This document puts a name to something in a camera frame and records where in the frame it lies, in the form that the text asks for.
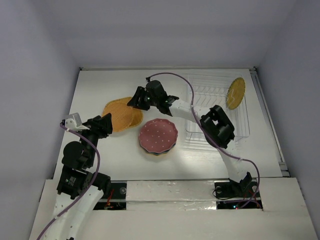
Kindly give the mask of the square woven bamboo tray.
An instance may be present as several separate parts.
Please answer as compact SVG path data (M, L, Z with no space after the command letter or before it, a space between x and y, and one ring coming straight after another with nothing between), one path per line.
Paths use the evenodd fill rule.
M111 113L111 121L114 132L121 132L128 128L133 128L141 124L144 115L140 109L127 106L131 97L119 98L108 102L102 116Z

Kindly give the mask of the round woven orange tray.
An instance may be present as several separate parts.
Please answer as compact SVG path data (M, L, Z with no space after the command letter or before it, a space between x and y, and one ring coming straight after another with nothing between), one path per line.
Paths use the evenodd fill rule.
M102 112L102 116L112 114L113 132L122 132L127 129L133 121L133 109L123 102L114 102L107 104Z

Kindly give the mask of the pink polka dot plate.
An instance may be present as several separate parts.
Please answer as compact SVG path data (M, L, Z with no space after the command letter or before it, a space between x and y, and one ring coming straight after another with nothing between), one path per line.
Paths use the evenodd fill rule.
M147 121L138 134L139 145L147 150L167 150L178 139L175 124L168 119L155 118Z

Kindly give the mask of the dark maroon plate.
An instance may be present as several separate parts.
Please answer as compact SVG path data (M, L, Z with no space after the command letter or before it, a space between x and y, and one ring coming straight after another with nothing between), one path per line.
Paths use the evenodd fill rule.
M174 143L170 148L168 148L167 150L172 150L174 147L176 146L176 144ZM167 151L167 150L147 150L149 152L155 152L155 153L161 153L163 151Z

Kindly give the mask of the blue polka dot plate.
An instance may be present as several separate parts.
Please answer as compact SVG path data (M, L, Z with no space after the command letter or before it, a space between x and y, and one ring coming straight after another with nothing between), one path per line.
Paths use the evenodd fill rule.
M159 156L159 155L163 155L163 154L167 154L168 152L171 151L171 149L169 150L166 150L166 151L162 151L162 152L150 152L150 151L147 151L146 149L143 148L143 150L147 153L147 154L151 154L151 155L155 155L155 156Z

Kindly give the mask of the yellow polka dot plate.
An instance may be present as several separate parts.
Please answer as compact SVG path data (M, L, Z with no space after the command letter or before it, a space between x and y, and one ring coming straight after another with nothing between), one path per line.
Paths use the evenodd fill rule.
M146 152L148 156L154 156L154 157L159 157L159 156L166 156L168 152L162 152L162 153L155 153L155 152Z

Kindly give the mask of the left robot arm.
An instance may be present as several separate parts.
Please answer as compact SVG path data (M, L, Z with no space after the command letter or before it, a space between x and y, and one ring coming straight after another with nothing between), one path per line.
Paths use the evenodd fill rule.
M79 113L65 117L60 127L79 137L65 145L62 170L52 220L38 236L39 240L78 240L89 215L101 198L111 191L111 178L98 169L88 169L101 163L98 141L113 132L111 113L82 122Z

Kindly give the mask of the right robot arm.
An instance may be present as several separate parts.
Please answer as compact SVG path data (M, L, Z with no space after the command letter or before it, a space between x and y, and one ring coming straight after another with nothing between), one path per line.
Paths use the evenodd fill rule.
M199 107L177 96L168 95L158 80L148 82L145 87L139 86L127 105L144 111L156 107L164 115L196 123L206 141L218 150L225 164L232 196L255 197L257 193L252 191L252 175L244 166L249 160L238 156L234 141L235 127L222 107Z

